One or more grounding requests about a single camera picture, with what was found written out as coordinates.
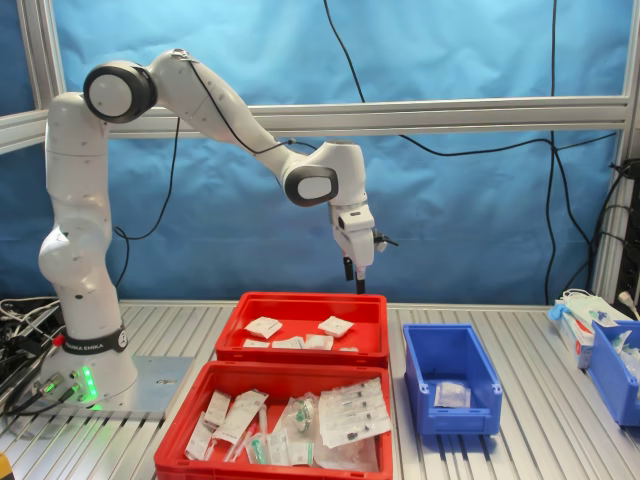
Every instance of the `blue tray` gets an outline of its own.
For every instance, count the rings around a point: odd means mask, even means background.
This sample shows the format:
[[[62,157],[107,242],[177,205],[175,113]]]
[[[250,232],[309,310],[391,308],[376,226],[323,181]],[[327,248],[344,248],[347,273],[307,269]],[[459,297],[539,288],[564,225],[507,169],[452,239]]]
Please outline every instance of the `blue tray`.
[[[500,430],[502,387],[471,325],[405,325],[411,410],[423,435],[490,435]],[[471,389],[470,408],[435,407],[442,381]]]
[[[618,425],[640,425],[638,381],[629,373],[611,345],[611,340],[631,330],[627,343],[632,347],[640,347],[640,323],[636,321],[617,323],[619,325],[617,327],[603,328],[593,322],[595,338],[589,375]]]

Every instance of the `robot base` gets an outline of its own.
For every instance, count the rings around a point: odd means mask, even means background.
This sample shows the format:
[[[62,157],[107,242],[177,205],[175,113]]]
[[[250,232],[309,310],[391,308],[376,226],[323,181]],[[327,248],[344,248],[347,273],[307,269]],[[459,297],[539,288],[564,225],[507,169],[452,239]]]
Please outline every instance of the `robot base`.
[[[191,371],[192,357],[131,357],[138,378],[119,395],[96,402],[87,408],[61,405],[42,415],[74,415],[89,417],[108,415],[111,418],[161,420],[177,400],[177,392]],[[51,402],[38,401],[29,410],[46,407]]]

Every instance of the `ridged metal surface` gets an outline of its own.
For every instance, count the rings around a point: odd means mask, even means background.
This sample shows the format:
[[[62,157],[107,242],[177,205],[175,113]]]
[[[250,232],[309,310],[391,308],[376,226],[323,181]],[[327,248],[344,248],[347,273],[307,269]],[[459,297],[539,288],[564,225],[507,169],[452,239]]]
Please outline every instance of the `ridged metal surface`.
[[[193,356],[190,385],[233,302],[123,302],[140,355]],[[404,386],[403,323],[471,323],[504,387],[501,431],[492,437],[420,439]],[[407,480],[640,480],[640,430],[620,429],[590,378],[539,307],[391,305],[389,308],[394,473]],[[173,418],[186,396],[180,392]],[[0,435],[17,479],[153,479],[153,454],[168,422],[69,415],[14,423]]]

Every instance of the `white robotic arm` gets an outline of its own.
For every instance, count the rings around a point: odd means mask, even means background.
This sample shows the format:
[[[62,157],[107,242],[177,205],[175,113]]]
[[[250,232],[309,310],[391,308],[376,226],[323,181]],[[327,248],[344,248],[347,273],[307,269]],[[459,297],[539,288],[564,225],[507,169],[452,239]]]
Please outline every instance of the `white robotic arm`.
[[[110,124],[133,121],[154,105],[175,112],[207,137],[255,155],[296,205],[328,202],[347,279],[353,278],[353,263],[359,293],[374,249],[386,245],[387,238],[373,230],[357,145],[327,142],[308,156],[291,151],[262,128],[224,80],[184,50],[165,52],[148,67],[124,61],[100,65],[87,76],[83,94],[53,100],[47,120],[47,190],[55,224],[39,264],[60,298],[66,333],[63,348],[43,363],[41,377],[77,383],[79,393],[67,403],[110,398],[136,380],[105,265],[111,242],[107,140]]]

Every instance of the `green indicator light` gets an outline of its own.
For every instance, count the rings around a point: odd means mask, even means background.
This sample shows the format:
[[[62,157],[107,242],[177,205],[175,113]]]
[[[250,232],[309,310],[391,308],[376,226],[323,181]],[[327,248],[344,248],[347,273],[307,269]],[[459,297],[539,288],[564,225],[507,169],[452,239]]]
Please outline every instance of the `green indicator light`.
[[[94,386],[93,377],[91,376],[91,370],[89,367],[82,367],[82,373],[84,373],[84,380],[87,383],[87,388],[89,390],[90,397],[87,398],[87,401],[93,401],[98,397],[98,390]]]

